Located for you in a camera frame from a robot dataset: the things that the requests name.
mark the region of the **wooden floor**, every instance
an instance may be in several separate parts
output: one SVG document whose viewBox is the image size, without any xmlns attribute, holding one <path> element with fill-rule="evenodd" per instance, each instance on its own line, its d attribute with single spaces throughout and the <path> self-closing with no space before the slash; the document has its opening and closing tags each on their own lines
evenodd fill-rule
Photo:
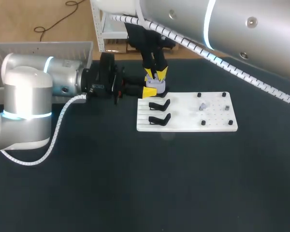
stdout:
<svg viewBox="0 0 290 232">
<path fill-rule="evenodd" d="M 40 34 L 33 31 L 37 26 L 50 27 L 72 12 L 75 6 L 65 6 L 66 0 L 0 0 L 0 43 L 37 42 Z M 48 41 L 93 41 L 93 58 L 100 57 L 89 0 L 81 3 L 78 10 L 51 30 L 43 38 Z M 199 58 L 180 47 L 167 58 Z M 141 59 L 139 54 L 116 54 L 116 59 Z"/>
</svg>

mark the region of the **black holder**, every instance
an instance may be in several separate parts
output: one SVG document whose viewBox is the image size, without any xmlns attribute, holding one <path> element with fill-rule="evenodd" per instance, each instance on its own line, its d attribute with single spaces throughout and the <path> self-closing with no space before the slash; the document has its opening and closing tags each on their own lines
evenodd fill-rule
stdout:
<svg viewBox="0 0 290 232">
<path fill-rule="evenodd" d="M 164 111 L 167 110 L 167 108 L 169 107 L 170 103 L 171 103 L 171 100 L 170 100 L 170 99 L 168 99 L 168 100 L 165 102 L 164 105 L 159 105 L 159 104 L 157 104 L 157 103 L 150 102 L 150 103 L 149 103 L 149 108 L 150 108 L 150 110 L 160 110 L 160 111 L 163 111 L 163 112 L 164 112 Z"/>
<path fill-rule="evenodd" d="M 168 124 L 168 122 L 171 119 L 171 114 L 167 114 L 167 116 L 165 117 L 165 119 L 160 119 L 157 117 L 148 117 L 148 121 L 151 125 L 160 125 L 160 126 L 166 126 Z"/>
</svg>

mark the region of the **screw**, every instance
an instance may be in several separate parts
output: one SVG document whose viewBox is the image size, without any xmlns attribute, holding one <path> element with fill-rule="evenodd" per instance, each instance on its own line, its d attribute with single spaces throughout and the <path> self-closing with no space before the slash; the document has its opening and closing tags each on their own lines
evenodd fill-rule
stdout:
<svg viewBox="0 0 290 232">
<path fill-rule="evenodd" d="M 248 55 L 246 52 L 241 52 L 240 55 L 243 59 L 248 59 Z"/>
<path fill-rule="evenodd" d="M 258 20 L 255 17 L 250 17 L 247 19 L 246 26 L 248 28 L 255 28 L 258 24 Z"/>
<path fill-rule="evenodd" d="M 175 14 L 174 10 L 170 10 L 169 17 L 173 20 L 177 18 L 177 15 Z"/>
</svg>

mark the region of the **cylindrical robot link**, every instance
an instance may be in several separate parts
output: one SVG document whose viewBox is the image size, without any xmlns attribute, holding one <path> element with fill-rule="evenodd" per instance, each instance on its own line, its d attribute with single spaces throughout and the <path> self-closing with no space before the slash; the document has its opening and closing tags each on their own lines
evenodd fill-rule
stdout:
<svg viewBox="0 0 290 232">
<path fill-rule="evenodd" d="M 144 18 L 290 79 L 290 0 L 141 0 Z"/>
<path fill-rule="evenodd" d="M 54 96 L 74 97 L 82 93 L 81 74 L 84 66 L 81 61 L 10 53 L 1 68 L 3 83 L 6 73 L 19 66 L 32 67 L 50 74 L 53 78 Z"/>
<path fill-rule="evenodd" d="M 32 67 L 16 67 L 5 75 L 0 150 L 35 149 L 51 132 L 52 77 Z"/>
</svg>

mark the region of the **hole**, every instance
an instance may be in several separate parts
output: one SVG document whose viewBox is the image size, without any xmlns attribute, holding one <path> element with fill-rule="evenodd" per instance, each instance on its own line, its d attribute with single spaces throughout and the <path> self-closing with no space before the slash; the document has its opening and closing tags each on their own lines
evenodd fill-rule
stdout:
<svg viewBox="0 0 290 232">
<path fill-rule="evenodd" d="M 243 58 L 243 59 L 248 59 L 248 55 L 246 52 L 241 52 L 240 53 L 240 56 Z"/>
<path fill-rule="evenodd" d="M 248 28 L 251 28 L 252 29 L 252 28 L 255 28 L 257 25 L 258 25 L 258 20 L 255 17 L 250 17 L 246 21 L 246 26 Z"/>
<path fill-rule="evenodd" d="M 62 92 L 64 92 L 64 93 L 69 92 L 69 89 L 68 89 L 68 88 L 65 88 L 65 87 L 63 87 L 61 90 L 62 90 Z"/>
</svg>

